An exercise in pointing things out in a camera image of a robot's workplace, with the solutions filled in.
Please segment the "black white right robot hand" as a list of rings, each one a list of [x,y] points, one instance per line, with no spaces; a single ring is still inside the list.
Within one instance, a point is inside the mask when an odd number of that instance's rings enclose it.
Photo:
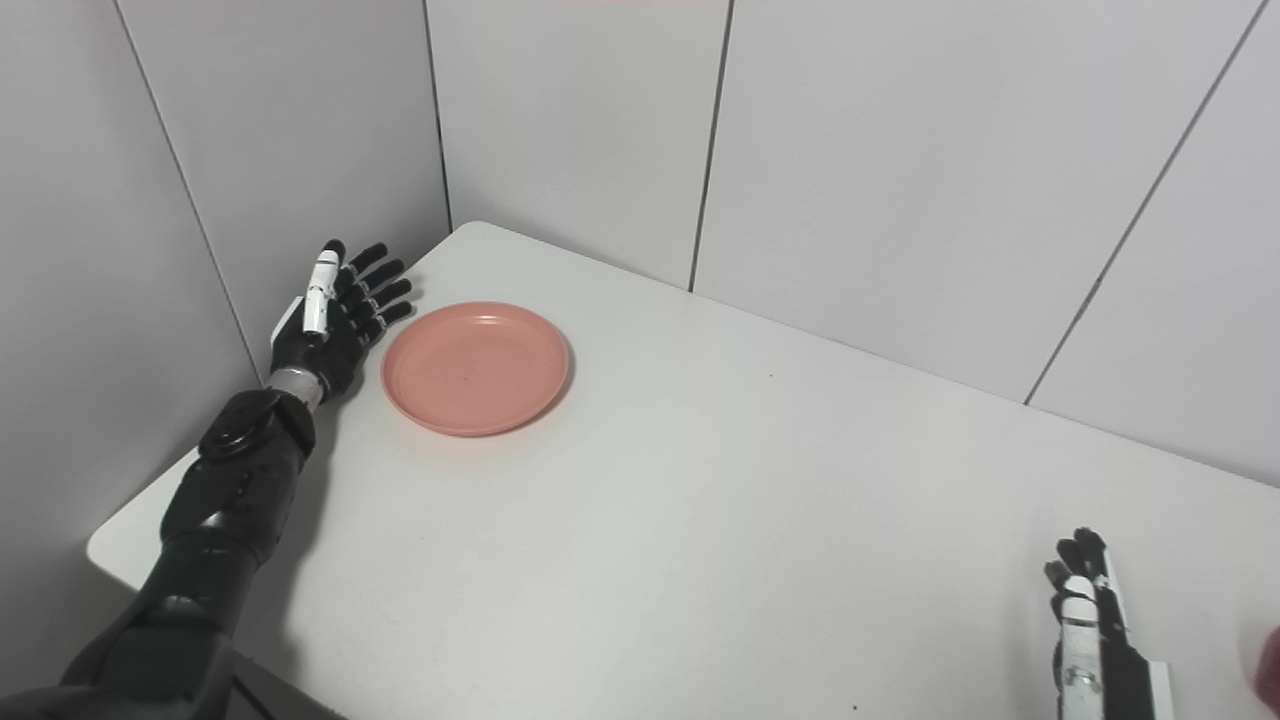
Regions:
[[[1056,543],[1044,565],[1059,624],[1052,674],[1057,719],[1172,719],[1167,664],[1132,643],[1115,566],[1105,539],[1088,527]]]

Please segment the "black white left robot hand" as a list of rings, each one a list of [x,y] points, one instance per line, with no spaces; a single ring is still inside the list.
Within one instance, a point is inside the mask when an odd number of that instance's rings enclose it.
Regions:
[[[369,351],[413,311],[413,283],[383,242],[356,254],[328,241],[271,333],[266,386],[311,409],[343,396]]]

